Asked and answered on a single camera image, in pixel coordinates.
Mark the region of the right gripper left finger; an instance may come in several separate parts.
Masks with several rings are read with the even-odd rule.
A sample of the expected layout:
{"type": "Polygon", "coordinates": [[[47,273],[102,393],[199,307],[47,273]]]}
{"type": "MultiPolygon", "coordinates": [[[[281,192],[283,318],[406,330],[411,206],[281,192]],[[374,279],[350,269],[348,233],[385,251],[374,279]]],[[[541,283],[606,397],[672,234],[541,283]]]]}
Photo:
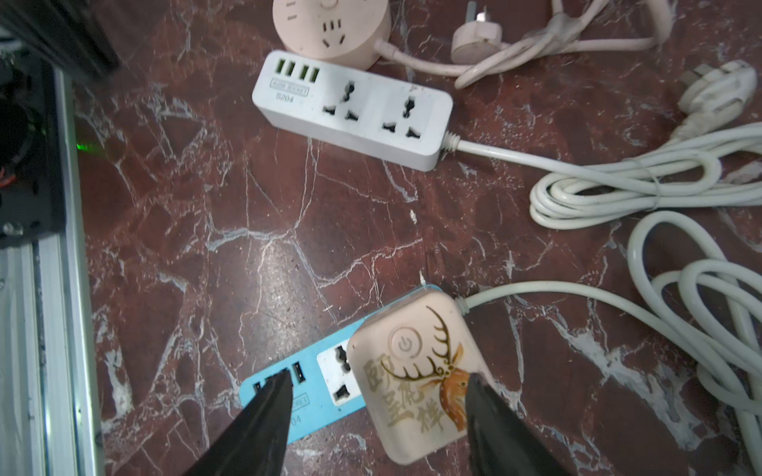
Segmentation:
{"type": "Polygon", "coordinates": [[[293,383],[283,370],[269,379],[188,475],[279,475],[293,406],[293,383]]]}

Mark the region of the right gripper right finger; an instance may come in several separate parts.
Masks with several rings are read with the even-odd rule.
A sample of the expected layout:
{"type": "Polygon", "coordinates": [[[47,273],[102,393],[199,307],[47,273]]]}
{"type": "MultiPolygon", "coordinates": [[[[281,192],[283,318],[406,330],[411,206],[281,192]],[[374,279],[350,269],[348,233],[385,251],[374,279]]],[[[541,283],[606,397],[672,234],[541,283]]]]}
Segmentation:
{"type": "Polygon", "coordinates": [[[560,462],[480,374],[466,392],[470,471],[473,475],[566,475],[560,462]]]}

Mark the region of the peach plug adapter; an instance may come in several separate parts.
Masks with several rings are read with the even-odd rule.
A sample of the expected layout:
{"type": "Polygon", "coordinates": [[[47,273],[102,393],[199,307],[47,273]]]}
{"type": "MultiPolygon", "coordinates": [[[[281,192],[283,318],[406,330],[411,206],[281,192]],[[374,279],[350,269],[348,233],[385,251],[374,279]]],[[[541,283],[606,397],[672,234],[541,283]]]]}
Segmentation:
{"type": "Polygon", "coordinates": [[[465,314],[426,285],[369,315],[349,339],[348,363],[375,432],[399,465],[466,436],[470,376],[494,381],[465,314]]]}

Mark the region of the white power strip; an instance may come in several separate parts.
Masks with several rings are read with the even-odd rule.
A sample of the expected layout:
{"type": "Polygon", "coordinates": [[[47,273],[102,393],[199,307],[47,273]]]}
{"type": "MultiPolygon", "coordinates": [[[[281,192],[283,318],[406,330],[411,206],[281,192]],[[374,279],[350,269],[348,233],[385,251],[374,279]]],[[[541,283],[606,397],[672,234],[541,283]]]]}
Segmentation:
{"type": "Polygon", "coordinates": [[[252,102],[274,127],[430,172],[454,101],[446,91],[275,51],[252,102]]]}

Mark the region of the round pink power socket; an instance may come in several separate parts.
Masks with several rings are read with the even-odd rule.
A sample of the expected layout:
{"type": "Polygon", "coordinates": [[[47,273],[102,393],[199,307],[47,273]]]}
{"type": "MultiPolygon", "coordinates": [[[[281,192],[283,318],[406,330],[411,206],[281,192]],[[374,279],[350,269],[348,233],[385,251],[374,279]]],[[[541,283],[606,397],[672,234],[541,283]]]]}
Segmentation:
{"type": "Polygon", "coordinates": [[[275,0],[272,16],[287,51],[361,71],[377,63],[375,45],[392,30],[388,0],[275,0]]]}

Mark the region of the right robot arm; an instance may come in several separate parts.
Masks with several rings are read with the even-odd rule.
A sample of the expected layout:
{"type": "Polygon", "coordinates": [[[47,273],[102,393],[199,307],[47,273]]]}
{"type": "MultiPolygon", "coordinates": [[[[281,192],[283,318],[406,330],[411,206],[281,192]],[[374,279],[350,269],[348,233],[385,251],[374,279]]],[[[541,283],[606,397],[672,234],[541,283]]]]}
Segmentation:
{"type": "Polygon", "coordinates": [[[87,87],[79,183],[99,372],[95,448],[178,475],[239,413],[243,380],[430,278],[480,219],[422,174],[279,132],[251,93],[267,1],[5,1],[5,22],[87,87]]]}

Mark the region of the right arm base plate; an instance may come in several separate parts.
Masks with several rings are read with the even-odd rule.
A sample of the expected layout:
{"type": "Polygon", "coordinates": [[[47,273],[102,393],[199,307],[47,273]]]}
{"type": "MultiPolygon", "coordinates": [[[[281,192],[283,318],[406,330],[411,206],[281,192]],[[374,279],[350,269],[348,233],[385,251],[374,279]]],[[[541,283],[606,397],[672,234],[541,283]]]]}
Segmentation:
{"type": "Polygon", "coordinates": [[[20,50],[1,55],[1,247],[65,227],[53,68],[20,50]]]}

